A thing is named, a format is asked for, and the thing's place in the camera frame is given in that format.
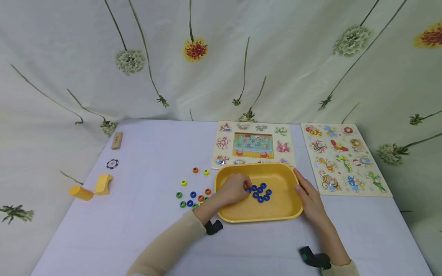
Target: yellow wooden block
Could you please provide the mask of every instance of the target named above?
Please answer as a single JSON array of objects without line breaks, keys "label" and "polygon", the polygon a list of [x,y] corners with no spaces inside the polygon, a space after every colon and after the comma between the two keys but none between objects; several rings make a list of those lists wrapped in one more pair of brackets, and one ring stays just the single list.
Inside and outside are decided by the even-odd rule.
[{"label": "yellow wooden block", "polygon": [[97,179],[97,183],[95,184],[94,194],[97,196],[105,196],[109,194],[109,189],[107,185],[109,181],[114,179],[114,177],[110,174],[100,174]]}]

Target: child's hand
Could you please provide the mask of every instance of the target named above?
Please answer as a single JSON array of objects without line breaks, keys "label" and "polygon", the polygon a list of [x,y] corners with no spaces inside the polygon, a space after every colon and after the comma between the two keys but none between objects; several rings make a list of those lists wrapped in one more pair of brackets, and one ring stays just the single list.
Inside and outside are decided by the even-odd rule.
[{"label": "child's hand", "polygon": [[231,174],[215,194],[223,205],[239,202],[250,194],[244,189],[251,187],[250,177],[245,174]]}]

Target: rectangular wooden block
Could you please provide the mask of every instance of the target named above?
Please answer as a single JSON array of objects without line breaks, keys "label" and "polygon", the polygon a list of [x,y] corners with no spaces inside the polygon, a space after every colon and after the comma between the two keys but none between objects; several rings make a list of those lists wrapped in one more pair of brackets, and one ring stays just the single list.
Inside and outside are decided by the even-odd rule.
[{"label": "rectangular wooden block", "polygon": [[116,132],[114,134],[114,140],[112,141],[112,146],[111,149],[113,150],[119,150],[121,147],[121,140],[123,139],[123,133],[120,132]]}]

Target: fish tank picture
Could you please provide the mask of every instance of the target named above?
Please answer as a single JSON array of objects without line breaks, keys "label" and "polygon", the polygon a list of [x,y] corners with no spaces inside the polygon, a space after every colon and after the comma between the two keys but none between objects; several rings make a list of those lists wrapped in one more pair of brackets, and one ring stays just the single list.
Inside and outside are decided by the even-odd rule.
[{"label": "fish tank picture", "polygon": [[272,135],[235,132],[233,156],[272,159]]}]

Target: wooden puzzle board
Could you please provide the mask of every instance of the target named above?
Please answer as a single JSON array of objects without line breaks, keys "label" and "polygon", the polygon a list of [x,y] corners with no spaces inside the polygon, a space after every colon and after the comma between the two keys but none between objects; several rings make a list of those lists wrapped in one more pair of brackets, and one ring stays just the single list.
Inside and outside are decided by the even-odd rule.
[{"label": "wooden puzzle board", "polygon": [[212,169],[223,165],[281,162],[295,166],[290,127],[282,124],[219,121]]},{"label": "wooden puzzle board", "polygon": [[354,124],[301,124],[305,145],[323,195],[392,197]]}]

